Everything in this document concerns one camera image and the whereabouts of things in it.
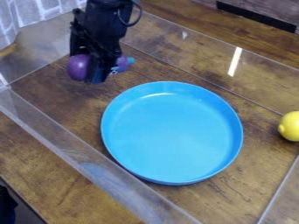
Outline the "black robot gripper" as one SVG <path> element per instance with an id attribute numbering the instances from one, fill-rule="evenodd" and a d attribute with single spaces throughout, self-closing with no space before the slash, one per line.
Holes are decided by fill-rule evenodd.
<path id="1" fill-rule="evenodd" d="M 69 55 L 88 54 L 84 82 L 99 84 L 111 74 L 119 73 L 117 57 L 121 55 L 119 40 L 127 34 L 133 9 L 132 0 L 88 0 L 85 10 L 72 10 Z M 89 53 L 89 43 L 100 55 Z"/>

